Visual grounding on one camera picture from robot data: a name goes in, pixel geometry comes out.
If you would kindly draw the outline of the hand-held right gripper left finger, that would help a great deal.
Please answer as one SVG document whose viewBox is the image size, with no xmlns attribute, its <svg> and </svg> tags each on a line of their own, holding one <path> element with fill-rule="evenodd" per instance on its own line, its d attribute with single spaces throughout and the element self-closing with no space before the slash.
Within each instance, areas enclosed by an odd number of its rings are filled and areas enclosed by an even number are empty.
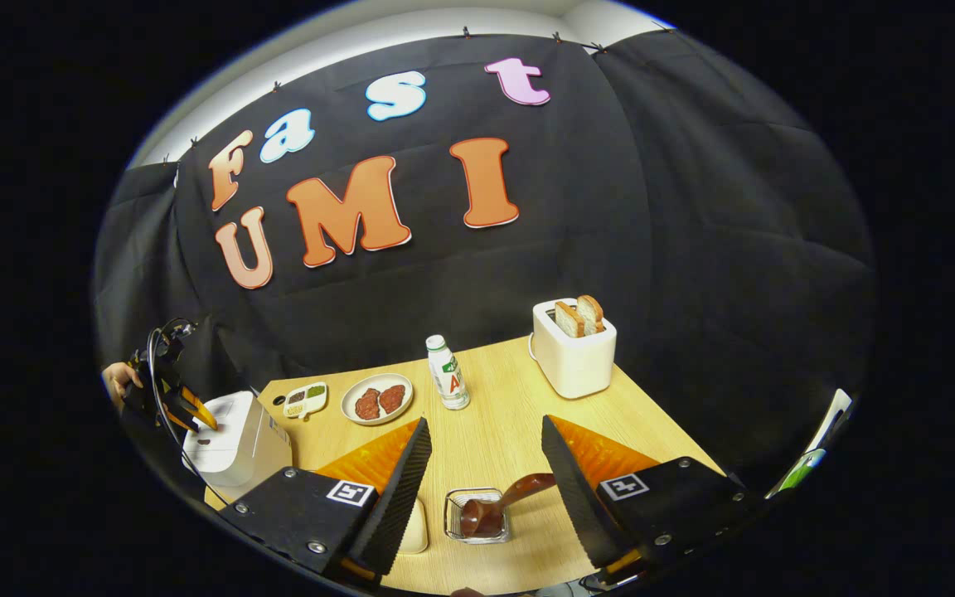
<svg viewBox="0 0 955 597">
<path fill-rule="evenodd" d="M 378 581 L 393 568 L 432 451 L 418 417 L 318 471 L 284 466 L 219 514 L 312 574 Z"/>
</svg>

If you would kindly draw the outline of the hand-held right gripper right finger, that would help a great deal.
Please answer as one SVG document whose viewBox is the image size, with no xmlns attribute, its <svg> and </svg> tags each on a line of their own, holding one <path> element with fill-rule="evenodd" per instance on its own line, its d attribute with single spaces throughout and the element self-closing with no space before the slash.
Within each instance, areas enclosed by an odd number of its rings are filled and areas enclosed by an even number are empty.
<svg viewBox="0 0 955 597">
<path fill-rule="evenodd" d="M 697 459 L 659 462 L 562 417 L 543 416 L 541 444 L 600 573 L 671 570 L 768 507 L 762 493 Z"/>
</svg>

